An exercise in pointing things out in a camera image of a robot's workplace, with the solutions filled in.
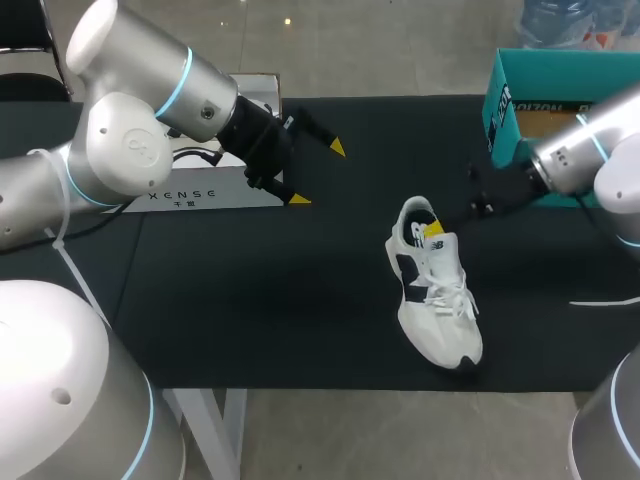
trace new balance logo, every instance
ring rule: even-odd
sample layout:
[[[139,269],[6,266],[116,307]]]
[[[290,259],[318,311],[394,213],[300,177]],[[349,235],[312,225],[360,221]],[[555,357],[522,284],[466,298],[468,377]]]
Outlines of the new balance logo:
[[[427,297],[428,287],[416,285],[420,271],[416,261],[409,255],[396,255],[398,267],[402,273],[402,288],[407,302],[420,303]]]
[[[427,226],[424,223],[412,222],[411,233],[413,234],[413,246],[424,248],[424,229]]]

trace shoe sole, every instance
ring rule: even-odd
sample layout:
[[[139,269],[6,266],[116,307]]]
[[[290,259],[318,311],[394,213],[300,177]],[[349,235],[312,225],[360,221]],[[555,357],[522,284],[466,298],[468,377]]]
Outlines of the shoe sole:
[[[462,357],[462,359],[460,360],[460,363],[456,367],[445,367],[440,365],[438,362],[436,362],[433,359],[433,357],[429,354],[429,352],[427,352],[422,348],[422,346],[420,345],[419,339],[415,337],[413,331],[409,328],[409,322],[406,319],[406,314],[404,313],[406,298],[404,296],[404,285],[402,284],[402,272],[400,271],[400,265],[398,265],[398,260],[396,259],[396,255],[393,251],[392,243],[393,243],[393,235],[384,243],[384,247],[387,251],[387,257],[389,257],[389,263],[391,263],[391,269],[393,270],[393,273],[395,274],[396,278],[400,282],[400,285],[403,287],[402,303],[400,303],[400,308],[398,308],[398,322],[400,323],[400,326],[402,327],[404,334],[407,336],[407,338],[409,339],[411,344],[414,346],[414,348],[418,350],[418,352],[420,352],[420,354],[423,357],[425,357],[427,360],[429,360],[429,362],[431,362],[434,366],[442,370],[445,370],[447,372],[460,373],[464,375],[469,373],[475,373],[480,362],[478,362],[478,364],[475,364],[473,363],[473,360],[471,360],[466,355]]]

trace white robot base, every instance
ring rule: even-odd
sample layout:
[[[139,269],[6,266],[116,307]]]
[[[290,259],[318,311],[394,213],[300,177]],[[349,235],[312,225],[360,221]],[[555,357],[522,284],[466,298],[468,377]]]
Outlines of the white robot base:
[[[181,480],[169,406],[94,310],[62,287],[0,282],[0,477]]]

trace white cable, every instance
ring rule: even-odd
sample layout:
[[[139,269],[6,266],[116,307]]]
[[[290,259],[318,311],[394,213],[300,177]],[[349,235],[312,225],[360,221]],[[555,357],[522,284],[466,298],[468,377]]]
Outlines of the white cable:
[[[64,168],[62,168],[62,163],[57,162],[51,152],[37,148],[29,151],[27,155],[32,155],[34,153],[43,155],[51,163],[51,166],[55,170],[56,174],[58,175],[58,179],[60,180],[60,186],[62,188],[62,199],[64,203],[64,213],[62,216],[62,223],[60,224],[60,230],[58,231],[58,236],[56,237],[53,231],[48,227],[44,229],[44,232],[49,238],[55,238],[52,244],[54,250],[56,250],[60,254],[62,259],[64,260],[64,263],[67,264],[69,271],[71,271],[71,274],[76,279],[76,282],[78,282],[78,285],[80,285],[82,293],[84,293],[85,298],[87,299],[91,307],[93,307],[93,310],[100,316],[100,318],[102,318],[104,323],[109,325],[109,321],[102,311],[102,308],[100,308],[100,304],[96,300],[96,297],[93,295],[93,292],[89,288],[89,284],[86,282],[86,280],[80,273],[80,270],[73,262],[73,259],[64,248],[63,239],[65,234],[67,233],[67,229],[69,228],[69,219],[71,217],[71,195],[69,193],[69,185],[67,184],[67,172]]]
[[[27,155],[33,155],[34,153],[39,153],[44,156],[58,175],[58,180],[60,180],[60,187],[62,188],[62,201],[64,207],[64,213],[62,215],[62,223],[60,224],[60,230],[58,231],[58,237],[53,242],[53,248],[56,248],[56,244],[62,244],[62,239],[67,233],[67,228],[69,228],[69,218],[71,217],[71,194],[69,193],[69,185],[67,184],[67,172],[62,168],[62,164],[56,162],[55,157],[48,150],[44,150],[42,148],[35,148],[33,150],[29,150]]]
[[[577,307],[620,307],[625,305],[633,305],[640,303],[640,297],[629,298],[628,300],[620,300],[616,302],[569,302],[570,305]]]

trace water bottle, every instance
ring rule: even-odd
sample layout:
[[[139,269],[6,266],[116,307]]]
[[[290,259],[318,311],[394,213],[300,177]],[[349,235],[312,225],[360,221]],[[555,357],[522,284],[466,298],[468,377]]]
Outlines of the water bottle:
[[[584,48],[595,15],[594,0],[524,0],[516,30],[525,48]]]
[[[625,24],[627,0],[597,0],[593,32],[587,34],[589,50],[611,50]]]
[[[623,51],[640,51],[640,0],[632,0],[627,21],[614,48]]]

